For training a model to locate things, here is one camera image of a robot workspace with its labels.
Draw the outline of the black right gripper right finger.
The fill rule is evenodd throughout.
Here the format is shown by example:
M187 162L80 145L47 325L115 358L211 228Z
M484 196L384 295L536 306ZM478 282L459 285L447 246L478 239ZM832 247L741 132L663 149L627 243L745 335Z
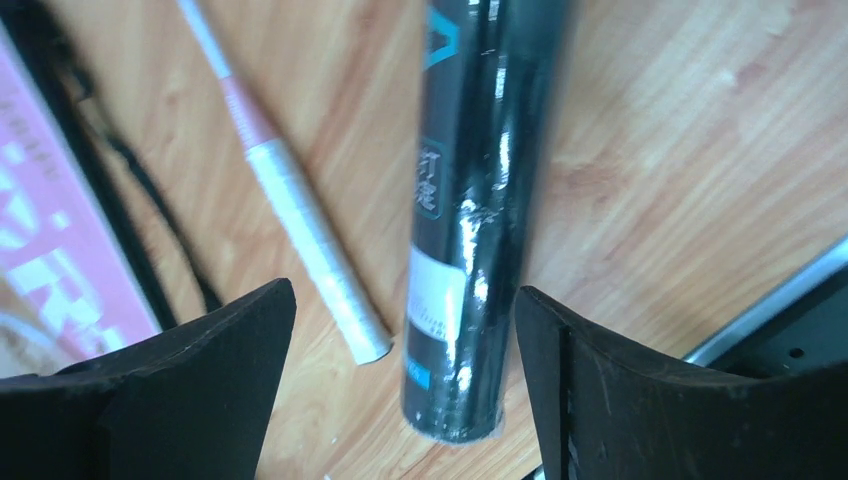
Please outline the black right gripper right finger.
M697 366L539 289L517 340L549 479L843 479L847 366L765 379Z

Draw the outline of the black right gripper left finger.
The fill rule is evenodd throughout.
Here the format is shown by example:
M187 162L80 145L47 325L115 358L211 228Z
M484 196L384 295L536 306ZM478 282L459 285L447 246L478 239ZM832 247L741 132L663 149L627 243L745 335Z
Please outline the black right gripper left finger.
M1 383L5 479L251 479L294 320L276 279L152 338Z

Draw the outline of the pink racket cover bag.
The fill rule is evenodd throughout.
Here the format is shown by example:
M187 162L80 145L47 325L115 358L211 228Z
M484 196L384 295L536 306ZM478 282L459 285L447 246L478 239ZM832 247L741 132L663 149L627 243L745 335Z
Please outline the pink racket cover bag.
M42 1L1 5L1 374L49 375L177 324L102 149L190 245Z

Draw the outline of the black shuttlecock tube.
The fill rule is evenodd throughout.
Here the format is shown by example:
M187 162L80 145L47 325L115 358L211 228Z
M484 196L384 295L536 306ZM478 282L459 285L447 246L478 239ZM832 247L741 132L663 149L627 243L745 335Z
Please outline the black shuttlecock tube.
M476 443L502 422L512 305L578 8L427 5L401 405L439 443Z

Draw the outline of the pink badminton racket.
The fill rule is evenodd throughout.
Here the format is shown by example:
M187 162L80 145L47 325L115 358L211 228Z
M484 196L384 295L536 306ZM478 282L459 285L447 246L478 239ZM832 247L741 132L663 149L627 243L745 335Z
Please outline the pink badminton racket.
M211 66L244 155L305 270L358 365L386 356L393 343L299 163L247 84L238 76L196 1L178 6Z

